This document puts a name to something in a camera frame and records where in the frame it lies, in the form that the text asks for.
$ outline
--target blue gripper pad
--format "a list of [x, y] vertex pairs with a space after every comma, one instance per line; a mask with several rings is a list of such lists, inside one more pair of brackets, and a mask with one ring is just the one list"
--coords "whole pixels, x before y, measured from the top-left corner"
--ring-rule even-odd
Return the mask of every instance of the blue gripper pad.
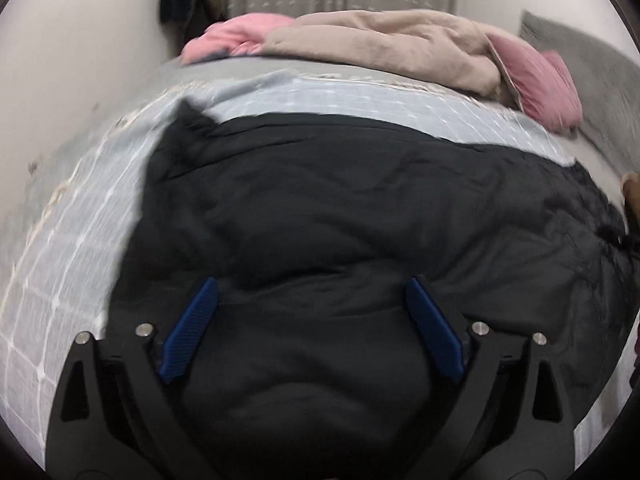
[[416, 278], [412, 278], [407, 283], [404, 300], [406, 309], [414, 320], [422, 341], [438, 370], [458, 384], [465, 375], [465, 353], [462, 342]]
[[207, 278], [162, 345], [158, 374], [165, 383], [184, 374], [218, 307], [218, 282]]

